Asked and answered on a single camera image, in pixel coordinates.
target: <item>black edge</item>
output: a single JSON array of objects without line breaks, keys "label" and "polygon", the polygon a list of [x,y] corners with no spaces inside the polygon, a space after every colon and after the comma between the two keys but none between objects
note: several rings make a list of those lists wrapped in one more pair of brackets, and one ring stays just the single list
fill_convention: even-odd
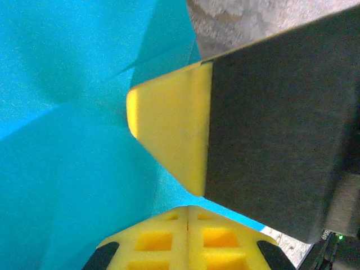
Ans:
[{"label": "black edge", "polygon": [[296,270],[280,247],[267,241],[258,241],[257,244],[271,270]]},{"label": "black edge", "polygon": [[111,242],[99,247],[91,255],[82,270],[106,270],[118,247],[119,243],[117,242]]}]

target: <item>yellow foam block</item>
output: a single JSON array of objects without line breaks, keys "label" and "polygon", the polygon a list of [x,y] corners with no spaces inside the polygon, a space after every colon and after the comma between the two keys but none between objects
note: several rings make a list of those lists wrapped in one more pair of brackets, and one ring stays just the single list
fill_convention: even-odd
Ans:
[{"label": "yellow foam block", "polygon": [[190,270],[271,270],[257,242],[277,245],[269,236],[196,206],[188,211],[187,238]]},{"label": "yellow foam block", "polygon": [[271,270],[257,247],[274,239],[200,207],[175,208],[105,239],[107,270]]},{"label": "yellow foam block", "polygon": [[120,244],[107,270],[187,269],[187,208],[176,208],[105,239]]},{"label": "yellow foam block", "polygon": [[186,190],[203,196],[212,63],[195,63],[127,95],[130,131]]}]

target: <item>gray floor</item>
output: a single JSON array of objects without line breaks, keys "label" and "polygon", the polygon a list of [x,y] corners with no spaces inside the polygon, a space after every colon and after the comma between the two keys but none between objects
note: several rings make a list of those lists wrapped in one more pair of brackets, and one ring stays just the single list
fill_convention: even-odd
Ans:
[{"label": "gray floor", "polygon": [[[187,0],[203,58],[360,3],[360,0]],[[309,245],[266,227],[297,266]]]}]

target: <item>dark gray panel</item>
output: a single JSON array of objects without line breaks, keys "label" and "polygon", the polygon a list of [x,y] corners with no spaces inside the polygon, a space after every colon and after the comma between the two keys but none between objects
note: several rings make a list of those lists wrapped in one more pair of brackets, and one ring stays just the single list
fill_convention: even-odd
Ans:
[{"label": "dark gray panel", "polygon": [[358,106],[360,6],[214,60],[205,197],[320,237]]}]

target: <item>yellow foam tip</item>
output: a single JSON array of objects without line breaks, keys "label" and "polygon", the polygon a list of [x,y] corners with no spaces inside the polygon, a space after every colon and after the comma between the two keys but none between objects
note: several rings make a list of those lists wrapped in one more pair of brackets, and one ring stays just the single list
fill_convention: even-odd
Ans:
[{"label": "yellow foam tip", "polygon": [[203,196],[212,63],[195,63],[140,84],[127,95],[131,133],[184,188]]},{"label": "yellow foam tip", "polygon": [[257,246],[275,240],[197,206],[174,208],[103,240],[107,270],[271,270]]}]

